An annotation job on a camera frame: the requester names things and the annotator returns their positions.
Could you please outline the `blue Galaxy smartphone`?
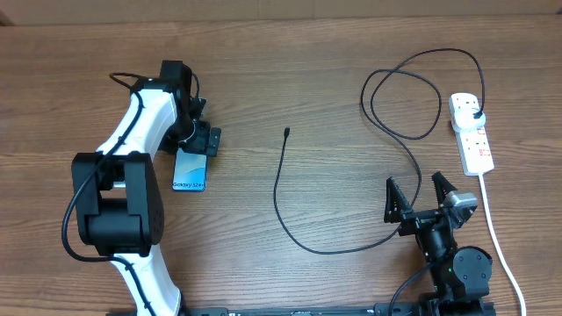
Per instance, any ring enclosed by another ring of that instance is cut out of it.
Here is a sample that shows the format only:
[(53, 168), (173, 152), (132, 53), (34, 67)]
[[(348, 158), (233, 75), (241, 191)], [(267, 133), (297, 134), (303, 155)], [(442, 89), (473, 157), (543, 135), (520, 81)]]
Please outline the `blue Galaxy smartphone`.
[(203, 154), (189, 154), (179, 149), (176, 154), (172, 189), (188, 192), (204, 191), (207, 161), (207, 157)]

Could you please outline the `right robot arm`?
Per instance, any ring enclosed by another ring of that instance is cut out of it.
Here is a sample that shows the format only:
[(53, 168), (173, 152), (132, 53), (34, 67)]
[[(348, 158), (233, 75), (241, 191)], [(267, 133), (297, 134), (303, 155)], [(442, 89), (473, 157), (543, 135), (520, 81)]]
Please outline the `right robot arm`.
[[(386, 180), (384, 222), (397, 223), (400, 236), (413, 235), (426, 265), (408, 278), (388, 303), (377, 303), (377, 315), (495, 315), (489, 294), (493, 259), (482, 248), (459, 247), (454, 231), (462, 227), (478, 207), (471, 192), (462, 192), (441, 173), (432, 176), (437, 208), (415, 211), (399, 185)], [(416, 302), (400, 303), (403, 290), (425, 273), (431, 275), (434, 290), (422, 293)]]

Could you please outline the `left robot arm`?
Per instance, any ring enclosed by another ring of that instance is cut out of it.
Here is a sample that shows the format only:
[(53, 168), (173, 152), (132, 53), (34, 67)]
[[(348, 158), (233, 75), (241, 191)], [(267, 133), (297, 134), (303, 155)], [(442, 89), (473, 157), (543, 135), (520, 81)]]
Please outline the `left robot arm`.
[(136, 304), (135, 315), (187, 315), (160, 246), (164, 208), (154, 169), (163, 151), (206, 174), (219, 152), (221, 130), (202, 119), (206, 100), (197, 75), (182, 61), (165, 60), (157, 77), (136, 75), (130, 104), (108, 140), (71, 164), (74, 196), (61, 225), (66, 252), (80, 262), (110, 262)]

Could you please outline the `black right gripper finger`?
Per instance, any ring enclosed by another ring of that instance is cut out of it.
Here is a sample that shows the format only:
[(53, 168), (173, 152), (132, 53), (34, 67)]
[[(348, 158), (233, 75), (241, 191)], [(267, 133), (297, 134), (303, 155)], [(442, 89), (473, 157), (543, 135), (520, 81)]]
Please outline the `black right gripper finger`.
[(401, 223), (413, 212), (413, 208), (404, 196), (399, 185), (392, 177), (386, 180), (385, 223)]
[(440, 171), (434, 173), (431, 179), (436, 190), (437, 203), (439, 205), (444, 205), (446, 196), (450, 192), (455, 191), (457, 188), (452, 183), (450, 183)]

